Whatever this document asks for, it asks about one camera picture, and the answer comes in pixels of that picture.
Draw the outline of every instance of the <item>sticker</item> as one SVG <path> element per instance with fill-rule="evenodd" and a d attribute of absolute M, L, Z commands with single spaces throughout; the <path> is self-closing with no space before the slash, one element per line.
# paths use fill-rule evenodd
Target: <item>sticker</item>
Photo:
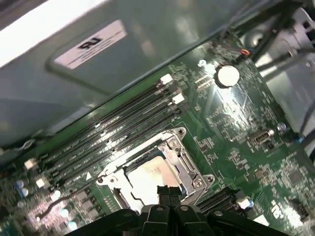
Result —
<path fill-rule="evenodd" d="M 115 21 L 62 54 L 55 59 L 55 62 L 69 69 L 74 69 L 126 35 L 127 32 L 123 23 L 120 20 Z"/>
<path fill-rule="evenodd" d="M 90 178 L 92 178 L 92 176 L 91 176 L 90 172 L 88 172 L 86 180 L 89 180 Z"/>
<path fill-rule="evenodd" d="M 260 215 L 259 217 L 254 219 L 254 221 L 256 221 L 257 223 L 262 224 L 264 226 L 269 226 L 269 223 L 268 223 L 268 221 L 264 215 Z"/>

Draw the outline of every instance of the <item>ram slot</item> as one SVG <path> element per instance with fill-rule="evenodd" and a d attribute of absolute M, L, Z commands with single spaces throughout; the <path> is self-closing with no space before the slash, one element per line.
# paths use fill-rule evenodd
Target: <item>ram slot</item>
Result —
<path fill-rule="evenodd" d="M 67 153 L 67 155 L 62 156 L 58 159 L 55 159 L 54 162 L 50 162 L 48 164 L 45 164 L 44 166 L 42 166 L 42 168 L 45 168 L 48 171 L 54 171 L 55 169 L 63 166 L 66 162 L 71 163 L 73 160 L 79 158 L 82 155 L 86 156 L 86 154 L 89 154 L 89 153 L 93 152 L 94 150 L 96 150 L 94 145 L 91 145 L 91 144 L 94 144 L 97 141 L 101 140 L 101 138 L 100 138 L 101 133 L 111 133 L 111 132 L 115 131 L 118 127 L 126 125 L 126 123 L 130 122 L 130 120 L 133 120 L 133 119 L 137 118 L 139 115 L 143 114 L 144 111 L 151 109 L 152 106 L 149 104 L 155 105 L 157 103 L 162 102 L 163 99 L 164 99 L 164 97 L 162 95 L 154 97 L 148 103 L 142 104 L 140 107 L 136 108 L 135 110 L 133 110 L 129 114 L 125 115 L 123 117 L 123 119 L 116 120 L 116 121 L 112 122 L 108 127 L 103 129 L 102 132 L 99 132 L 96 135 L 94 135 L 93 137 L 91 137 L 90 139 L 86 140 L 81 146 L 70 150 Z"/>
<path fill-rule="evenodd" d="M 95 130 L 95 125 L 101 123 L 105 124 L 108 123 L 110 120 L 114 119 L 115 117 L 120 116 L 122 113 L 125 111 L 129 110 L 132 108 L 134 105 L 138 104 L 139 102 L 142 102 L 144 99 L 147 97 L 153 95 L 154 93 L 158 92 L 161 89 L 158 85 L 154 85 L 150 87 L 148 90 L 146 90 L 144 93 L 138 95 L 137 97 L 131 99 L 124 105 L 122 105 L 118 110 L 114 110 L 112 113 L 109 115 L 102 117 L 100 120 L 97 122 L 94 122 L 93 124 L 89 125 L 85 129 L 79 131 L 76 133 L 74 136 L 66 140 L 61 147 L 58 147 L 56 149 L 53 149 L 48 155 L 43 155 L 41 156 L 41 160 L 53 160 L 56 157 L 63 155 L 64 153 L 68 152 L 69 149 L 72 149 L 73 147 L 77 146 L 80 143 L 81 137 L 82 136 L 87 136 L 89 132 L 94 132 Z"/>
<path fill-rule="evenodd" d="M 165 112 L 169 109 L 168 104 L 164 103 L 164 104 L 160 104 L 159 106 L 157 106 L 155 109 L 151 110 L 151 112 L 146 113 L 145 116 L 143 116 L 139 121 L 137 121 L 135 124 L 131 125 L 130 127 L 123 129 L 119 132 L 117 132 L 116 134 L 114 134 L 111 137 L 108 137 L 106 140 L 104 140 L 104 143 L 109 143 L 109 141 L 111 141 L 112 143 L 120 140 L 121 138 L 126 139 L 129 138 L 132 134 L 132 132 L 136 129 L 138 129 L 139 127 L 141 127 L 142 125 L 144 125 L 151 117 L 157 116 L 162 112 Z M 98 148 L 96 148 L 95 150 L 93 150 L 93 152 L 99 153 L 102 149 L 105 149 L 106 145 L 101 145 Z M 57 176 L 61 176 L 63 177 L 64 175 L 67 175 L 70 171 L 76 170 L 76 168 L 81 167 L 82 165 L 85 165 L 89 160 L 93 160 L 95 158 L 98 158 L 98 156 L 90 156 L 92 154 L 92 152 L 87 153 L 86 155 L 82 156 L 79 159 L 76 159 L 74 162 L 66 165 L 65 167 L 63 167 L 61 170 L 55 171 L 52 173 L 52 178 L 56 178 Z"/>
<path fill-rule="evenodd" d="M 82 166 L 75 173 L 72 173 L 71 176 L 67 176 L 66 179 L 62 179 L 62 180 L 58 181 L 55 185 L 50 187 L 50 191 L 53 191 L 56 188 L 59 188 L 61 186 L 67 186 L 67 185 L 71 184 L 72 182 L 80 179 L 82 176 L 85 175 L 86 171 L 89 168 L 92 168 L 93 166 L 95 166 L 95 165 L 99 164 L 100 162 L 111 157 L 113 154 L 113 151 L 121 151 L 124 148 L 130 146 L 132 143 L 136 142 L 136 140 L 139 139 L 140 137 L 146 136 L 149 133 L 151 133 L 153 130 L 156 130 L 161 126 L 166 125 L 166 123 L 168 121 L 175 118 L 181 112 L 182 111 L 180 109 L 173 110 L 172 113 L 167 114 L 166 117 L 163 117 L 162 119 L 157 120 L 155 123 L 151 124 L 150 126 L 146 127 L 145 129 L 141 130 L 140 132 L 138 132 L 136 136 L 130 137 L 130 139 L 126 139 L 125 141 L 121 142 L 119 145 L 115 146 L 114 150 L 107 151 L 101 157 L 97 158 L 96 160 L 93 160 L 91 163 L 88 163 L 88 165 Z"/>

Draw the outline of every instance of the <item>surface-mount component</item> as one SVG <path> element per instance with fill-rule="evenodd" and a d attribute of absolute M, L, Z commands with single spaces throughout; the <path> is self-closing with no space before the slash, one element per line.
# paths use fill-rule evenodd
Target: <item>surface-mount component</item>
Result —
<path fill-rule="evenodd" d="M 194 204 L 214 176 L 211 182 L 202 176 L 181 141 L 185 134 L 179 127 L 153 136 L 106 166 L 99 176 L 107 176 L 97 184 L 108 185 L 121 205 L 138 212 L 158 203 L 157 186 L 180 187 L 183 203 Z"/>
<path fill-rule="evenodd" d="M 296 170 L 288 175 L 289 180 L 291 181 L 292 185 L 296 185 L 303 179 L 303 175 L 299 170 Z"/>

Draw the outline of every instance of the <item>cable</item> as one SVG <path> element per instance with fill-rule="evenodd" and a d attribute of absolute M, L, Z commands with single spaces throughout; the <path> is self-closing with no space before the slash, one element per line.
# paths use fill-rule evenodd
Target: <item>cable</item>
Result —
<path fill-rule="evenodd" d="M 251 60 L 256 63 L 262 55 L 270 48 L 280 31 L 285 28 L 295 11 L 301 6 L 301 3 L 293 2 L 285 11 L 274 21 L 271 27 L 265 32 L 260 42 L 255 47 L 254 52 L 250 55 Z"/>
<path fill-rule="evenodd" d="M 304 117 L 304 120 L 303 120 L 303 123 L 302 123 L 302 126 L 301 126 L 301 130 L 300 130 L 300 137 L 303 137 L 303 133 L 305 131 L 305 127 L 306 125 L 308 124 L 308 122 L 310 121 L 310 118 L 312 117 L 312 114 L 314 113 L 315 111 L 315 101 L 313 101 L 313 103 L 310 105 L 310 107 L 308 108 L 306 114 L 305 114 L 305 117 Z"/>
<path fill-rule="evenodd" d="M 313 151 L 310 154 L 310 160 L 313 164 L 315 163 L 315 148 L 313 149 Z"/>
<path fill-rule="evenodd" d="M 249 56 L 251 53 L 250 53 L 250 51 L 248 51 L 246 49 L 241 49 L 241 54 L 244 54 L 245 56 Z"/>
<path fill-rule="evenodd" d="M 241 23 L 240 25 L 235 27 L 234 32 L 239 38 L 242 37 L 245 33 L 256 28 L 258 25 L 269 20 L 271 17 L 281 13 L 283 8 L 287 7 L 288 4 L 290 4 L 289 1 L 281 1 L 274 6 L 267 8 L 266 10 L 260 12 L 258 15 L 252 17 L 251 19 L 248 19 L 244 23 Z"/>
<path fill-rule="evenodd" d="M 307 54 L 315 53 L 315 49 L 308 49 L 308 48 L 297 49 L 296 53 L 299 56 L 304 56 Z M 279 56 L 278 58 L 274 59 L 273 61 L 259 66 L 257 69 L 258 69 L 258 71 L 267 70 L 273 66 L 277 66 L 281 63 L 284 63 L 293 57 L 294 57 L 294 55 L 292 56 L 291 53 L 285 53 L 285 54 Z"/>
<path fill-rule="evenodd" d="M 306 148 L 315 140 L 315 129 L 313 129 L 301 142 L 301 148 Z"/>
<path fill-rule="evenodd" d="M 99 179 L 106 177 L 106 175 L 101 175 L 93 180 L 91 180 L 90 182 L 88 182 L 86 185 L 84 185 L 83 187 L 81 187 L 80 189 L 78 189 L 77 191 L 74 191 L 73 193 L 69 194 L 68 196 L 59 198 L 58 200 L 56 200 L 55 202 L 51 203 L 48 208 L 41 214 L 36 216 L 36 221 L 40 221 L 42 218 L 44 218 L 46 215 L 48 215 L 51 210 L 53 209 L 53 207 L 55 205 L 57 205 L 58 203 L 68 200 L 69 198 L 72 198 L 73 196 L 77 195 L 78 193 L 81 193 L 82 191 L 84 191 L 84 189 L 86 189 L 87 187 L 89 187 L 91 184 L 93 184 L 94 182 L 98 181 Z"/>
<path fill-rule="evenodd" d="M 250 3 L 246 3 L 245 5 L 243 5 L 243 7 L 236 12 L 236 14 L 230 19 L 230 21 L 227 23 L 227 25 L 225 26 L 225 28 L 221 31 L 219 40 L 218 40 L 218 44 L 221 44 L 225 34 L 228 32 L 229 28 L 231 27 L 231 25 L 234 24 L 234 22 L 241 16 L 241 14 L 248 9 L 248 6 L 250 5 Z"/>

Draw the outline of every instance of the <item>green circuit board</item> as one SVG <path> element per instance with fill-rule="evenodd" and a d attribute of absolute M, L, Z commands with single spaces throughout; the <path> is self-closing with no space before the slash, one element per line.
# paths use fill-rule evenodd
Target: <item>green circuit board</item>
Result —
<path fill-rule="evenodd" d="M 230 35 L 224 44 L 242 46 L 234 35 Z M 36 215 L 47 209 L 50 198 L 47 192 L 37 190 L 34 181 L 29 181 L 33 193 L 28 197 L 21 198 L 17 192 L 14 187 L 17 179 L 34 178 L 25 170 L 24 163 L 30 158 L 40 159 L 47 153 L 49 155 L 76 134 L 79 134 L 76 137 L 84 138 L 85 133 L 82 130 L 91 125 L 97 129 L 102 117 L 147 91 L 166 74 L 170 74 L 176 81 L 178 91 L 182 92 L 189 108 L 163 122 L 160 122 L 160 117 L 166 115 L 163 112 L 152 116 L 150 122 L 137 126 L 135 132 L 139 133 L 147 126 L 151 128 L 134 141 L 133 145 L 142 143 L 161 130 L 184 127 L 187 134 L 182 141 L 195 164 L 203 175 L 215 176 L 215 182 L 201 200 L 226 186 L 241 189 L 254 202 L 252 219 L 263 215 L 268 225 L 274 229 L 293 236 L 312 235 L 312 227 L 315 225 L 315 174 L 306 161 L 307 155 L 298 152 L 299 146 L 291 139 L 293 131 L 285 114 L 251 61 L 245 60 L 235 66 L 240 73 L 240 80 L 235 86 L 220 88 L 216 85 L 214 77 L 217 68 L 231 64 L 239 56 L 225 48 L 213 46 L 212 41 L 198 46 L 8 166 L 4 173 L 9 174 L 2 174 L 0 179 L 0 200 L 10 214 L 0 222 L 0 235 L 63 235 L 69 232 L 68 229 L 59 227 L 63 220 L 56 216 L 54 209 L 58 206 L 48 214 L 46 220 L 37 222 Z M 132 105 L 125 115 L 133 110 Z M 132 125 L 136 120 L 130 122 L 127 125 Z M 267 142 L 258 144 L 252 141 L 257 132 L 265 130 L 274 132 Z M 89 148 L 94 141 L 89 141 L 89 137 L 86 140 L 84 148 Z M 71 159 L 71 151 L 66 151 L 67 158 Z M 97 155 L 96 151 L 91 152 L 87 158 L 97 158 Z M 113 160 L 113 156 L 101 159 L 57 189 L 62 196 L 75 192 L 97 178 Z M 46 175 L 46 169 L 38 175 Z M 92 182 L 89 190 L 89 196 L 93 196 L 94 204 L 98 207 L 99 217 L 120 209 L 107 186 Z M 298 199 L 308 213 L 303 222 L 291 204 L 294 199 Z M 80 226 L 94 221 L 76 200 L 70 198 L 67 201 L 73 205 L 72 212 L 81 216 Z"/>

